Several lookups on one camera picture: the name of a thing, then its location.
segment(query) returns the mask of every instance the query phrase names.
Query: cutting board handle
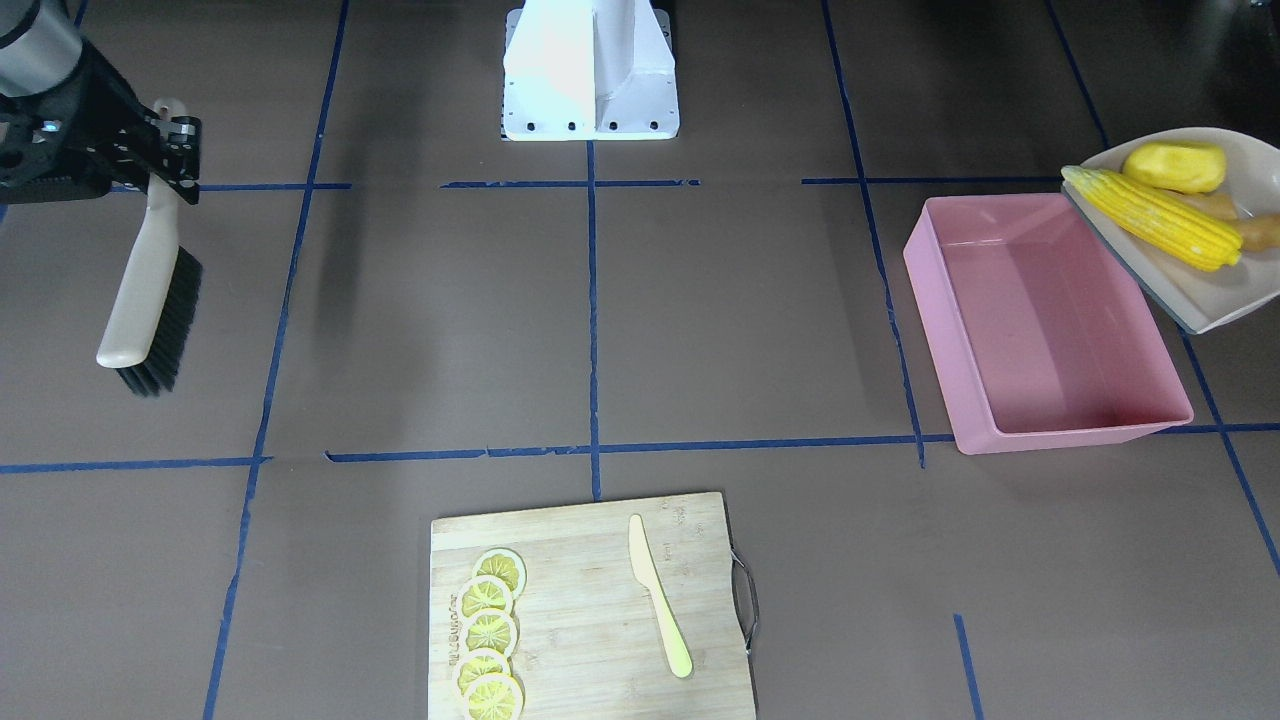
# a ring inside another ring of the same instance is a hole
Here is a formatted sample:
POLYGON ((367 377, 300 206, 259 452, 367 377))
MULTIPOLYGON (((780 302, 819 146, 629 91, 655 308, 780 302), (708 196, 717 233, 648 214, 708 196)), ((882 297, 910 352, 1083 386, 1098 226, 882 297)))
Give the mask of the cutting board handle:
POLYGON ((755 577, 751 575, 751 568, 742 560, 742 556, 737 552, 737 548, 732 544, 728 546, 728 553, 733 556, 733 565, 742 569, 742 577, 746 578, 746 593, 751 598, 751 625, 750 628, 742 628, 742 639, 746 643, 746 655, 751 655, 751 643, 755 641, 755 633, 760 630, 760 602, 755 596, 755 577))

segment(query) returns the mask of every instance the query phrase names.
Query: black bristles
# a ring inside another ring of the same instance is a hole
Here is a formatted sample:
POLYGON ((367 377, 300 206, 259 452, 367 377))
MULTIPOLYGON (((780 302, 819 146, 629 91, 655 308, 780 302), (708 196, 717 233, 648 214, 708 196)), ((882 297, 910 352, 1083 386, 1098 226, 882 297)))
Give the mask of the black bristles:
POLYGON ((187 332, 196 319, 196 301, 200 300, 200 278, 204 272, 200 260, 182 247, 178 249, 178 260, 169 279, 169 295, 164 300, 147 359, 132 368, 116 369, 133 395, 157 397, 161 391, 173 389, 182 350, 187 346, 187 332))

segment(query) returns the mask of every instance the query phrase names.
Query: plate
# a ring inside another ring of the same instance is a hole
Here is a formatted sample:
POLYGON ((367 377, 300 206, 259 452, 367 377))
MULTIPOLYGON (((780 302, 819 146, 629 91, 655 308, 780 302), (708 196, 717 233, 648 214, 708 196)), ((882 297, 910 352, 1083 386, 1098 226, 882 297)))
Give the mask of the plate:
MULTIPOLYGON (((1280 213, 1280 150, 1228 129, 1157 132, 1100 152, 1082 165, 1119 172, 1133 150, 1156 140, 1220 145, 1226 151, 1226 182, 1219 192, 1229 193, 1242 215, 1280 213)), ((1147 295, 1189 333, 1199 334, 1238 320, 1280 295, 1280 249, 1245 252, 1234 266, 1204 273, 1121 229, 1070 184, 1062 183, 1062 191, 1147 295)))

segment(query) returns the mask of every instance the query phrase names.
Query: lemon slice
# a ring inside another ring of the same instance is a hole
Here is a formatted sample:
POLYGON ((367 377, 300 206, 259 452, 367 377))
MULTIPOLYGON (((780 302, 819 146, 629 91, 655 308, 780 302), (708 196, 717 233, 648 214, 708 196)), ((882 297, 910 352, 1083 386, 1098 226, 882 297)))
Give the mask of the lemon slice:
POLYGON ((493 607, 477 610, 462 626, 462 642, 468 651, 486 647, 511 657, 516 639, 515 618, 493 607))
POLYGON ((462 696, 471 720, 516 720, 525 708, 525 692, 511 675, 480 675, 462 696))
POLYGON ((471 570, 475 577, 494 575, 502 578, 511 589, 511 597, 520 597, 525 592, 525 561, 518 555, 506 547, 495 547, 476 560, 476 566, 471 570))
POLYGON ((458 615, 471 618, 480 610, 489 607, 511 612, 511 605, 515 601, 511 588, 502 578, 479 575, 467 580, 458 591, 458 615))
POLYGON ((458 659, 458 664, 453 666, 453 684, 458 688, 458 697, 466 694, 467 688, 471 687, 471 683, 476 678, 492 673, 499 675, 511 674, 511 665, 497 650, 481 647, 463 655, 458 659))

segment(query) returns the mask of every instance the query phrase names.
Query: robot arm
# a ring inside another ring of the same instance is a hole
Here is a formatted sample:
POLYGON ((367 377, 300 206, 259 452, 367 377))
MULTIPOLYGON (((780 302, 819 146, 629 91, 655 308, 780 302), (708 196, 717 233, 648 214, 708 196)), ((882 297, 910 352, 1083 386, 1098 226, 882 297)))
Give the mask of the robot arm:
POLYGON ((0 0, 0 204, 100 197, 154 176, 195 205, 200 119, 163 119, 61 0, 0 0))

